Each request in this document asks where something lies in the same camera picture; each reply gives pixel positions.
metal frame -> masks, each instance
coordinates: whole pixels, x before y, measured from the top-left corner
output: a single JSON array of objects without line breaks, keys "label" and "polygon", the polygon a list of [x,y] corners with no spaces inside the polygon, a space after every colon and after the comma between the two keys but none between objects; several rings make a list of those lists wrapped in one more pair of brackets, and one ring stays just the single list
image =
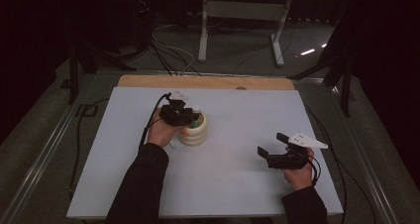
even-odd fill
[{"label": "metal frame", "polygon": [[71,119],[76,113],[77,106],[81,100],[81,97],[89,88],[91,82],[93,81],[94,75],[85,74],[82,83],[80,84],[81,89],[80,93],[75,97],[74,103],[69,105],[61,116],[58,124],[55,126],[52,134],[50,135],[49,140],[44,145],[37,159],[34,161],[32,166],[29,168],[27,174],[21,185],[18,188],[18,191],[12,198],[12,201],[9,203],[6,211],[0,217],[0,223],[10,224],[17,223],[18,218],[22,211],[24,210],[26,204],[29,201],[32,193],[37,187],[38,182],[44,174],[47,165],[49,164],[53,154],[58,147],[61,138],[64,136],[65,131],[67,130],[68,125],[71,122]]},{"label": "metal frame", "polygon": [[284,66],[279,39],[287,18],[290,2],[291,0],[286,0],[283,5],[277,5],[203,0],[201,39],[200,49],[198,52],[198,61],[203,62],[207,57],[207,18],[241,18],[278,21],[277,31],[275,34],[271,35],[271,45],[274,51],[274,59],[276,65]]},{"label": "metal frame", "polygon": [[[331,92],[331,99],[334,101],[334,105],[336,106],[336,110],[340,111],[341,106],[337,100],[337,95],[339,95],[339,89],[334,87]],[[339,117],[342,120],[345,129],[350,134],[350,139],[352,143],[352,148],[356,153],[356,158],[358,159],[360,168],[362,173],[364,174],[365,180],[367,182],[367,186],[370,189],[370,194],[373,197],[374,202],[376,203],[376,207],[379,211],[379,214],[382,218],[383,223],[388,224],[397,224],[399,223],[395,212],[393,211],[388,198],[386,197],[385,191],[380,183],[379,179],[376,176],[376,173],[373,167],[370,164],[369,158],[367,153],[364,149],[364,144],[360,141],[358,136],[356,135],[356,131],[354,126],[347,120],[347,117],[344,113],[339,113]]]}]

metal rail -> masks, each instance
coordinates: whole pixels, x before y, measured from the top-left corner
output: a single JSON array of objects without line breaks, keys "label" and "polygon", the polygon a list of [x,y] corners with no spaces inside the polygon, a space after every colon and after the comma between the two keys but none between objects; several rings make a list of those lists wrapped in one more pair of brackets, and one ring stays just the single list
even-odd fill
[{"label": "metal rail", "polygon": [[[330,91],[331,98],[333,100],[334,106],[336,107],[337,111],[341,111],[341,106],[338,101],[339,90],[337,87]],[[374,202],[376,203],[376,207],[379,211],[380,216],[382,217],[382,221],[387,224],[397,224],[397,218],[395,213],[386,197],[386,194],[383,190],[383,187],[376,176],[376,173],[373,170],[373,167],[370,164],[368,155],[364,150],[364,146],[356,135],[356,131],[354,126],[348,121],[348,118],[345,117],[344,113],[339,112],[339,117],[343,122],[345,129],[349,132],[352,148],[354,148],[354,152],[356,153],[356,158],[358,159],[361,171],[365,176],[365,180],[367,182],[367,186],[370,189],[370,193],[373,197]]]},{"label": "metal rail", "polygon": [[63,115],[52,131],[49,140],[46,142],[37,159],[28,170],[21,185],[13,196],[12,201],[6,208],[6,211],[0,217],[0,223],[17,223],[20,214],[28,203],[29,198],[34,192],[34,189],[40,181],[47,165],[49,164],[56,148],[59,145],[59,142],[61,141],[61,138],[63,137],[69,123],[71,122],[71,119],[77,110],[77,106],[81,100],[82,95],[86,92],[87,88],[91,84],[93,76],[94,75],[91,74],[84,74],[83,80],[80,83],[80,92],[78,96],[75,98],[72,105],[65,109]]}]

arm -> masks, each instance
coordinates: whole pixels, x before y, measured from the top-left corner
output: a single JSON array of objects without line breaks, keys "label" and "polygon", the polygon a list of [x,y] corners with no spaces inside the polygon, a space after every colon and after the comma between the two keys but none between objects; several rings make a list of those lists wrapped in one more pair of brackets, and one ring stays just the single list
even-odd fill
[{"label": "arm", "polygon": [[169,158],[164,147],[182,127],[171,127],[158,119],[149,128],[148,142],[124,176],[108,212],[106,223],[158,223],[163,179]]},{"label": "arm", "polygon": [[[313,157],[313,151],[309,148],[307,150],[308,155]],[[328,223],[327,209],[312,185],[312,166],[308,163],[302,169],[284,169],[283,172],[294,190],[281,198],[286,211],[287,222],[289,224]]]}]

black sleeve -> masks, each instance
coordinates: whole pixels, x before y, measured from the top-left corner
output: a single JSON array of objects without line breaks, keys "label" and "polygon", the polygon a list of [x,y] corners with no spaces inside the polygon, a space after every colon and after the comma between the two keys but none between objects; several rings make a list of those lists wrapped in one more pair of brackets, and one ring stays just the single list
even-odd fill
[{"label": "black sleeve", "polygon": [[160,194],[169,158],[155,144],[145,144],[124,176],[106,223],[158,223]]},{"label": "black sleeve", "polygon": [[326,224],[327,209],[313,186],[281,198],[289,224]]}]

metal stand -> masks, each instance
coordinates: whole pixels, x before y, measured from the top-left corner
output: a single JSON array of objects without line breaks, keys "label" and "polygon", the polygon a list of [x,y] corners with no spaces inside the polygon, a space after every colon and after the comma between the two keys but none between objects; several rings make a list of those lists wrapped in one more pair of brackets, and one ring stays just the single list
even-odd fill
[{"label": "metal stand", "polygon": [[330,71],[324,78],[323,83],[326,86],[336,86],[341,77],[343,77],[342,91],[341,91],[341,108],[347,117],[350,117],[349,113],[349,96],[350,96],[350,84],[352,80],[352,59],[351,56],[332,56],[331,58],[318,62],[315,66],[306,69],[298,74],[287,76],[292,80],[300,80],[318,70],[321,70],[327,66],[331,66]]},{"label": "metal stand", "polygon": [[207,54],[207,18],[240,18],[278,21],[278,28],[274,35],[271,35],[271,44],[274,51],[277,66],[284,66],[280,45],[278,43],[287,18],[291,0],[286,0],[283,5],[277,4],[259,4],[243,2],[227,2],[203,0],[202,26],[200,49],[198,61],[205,61]]},{"label": "metal stand", "polygon": [[117,59],[107,55],[105,52],[97,49],[90,43],[78,37],[75,33],[71,33],[69,36],[69,69],[70,69],[70,79],[69,79],[69,89],[70,89],[70,98],[68,104],[72,104],[74,99],[78,95],[78,63],[80,62],[81,67],[85,73],[95,73],[97,70],[97,65],[95,59],[92,57],[92,54],[107,60],[112,65],[122,69],[134,71],[136,70],[133,67],[126,66]]}]

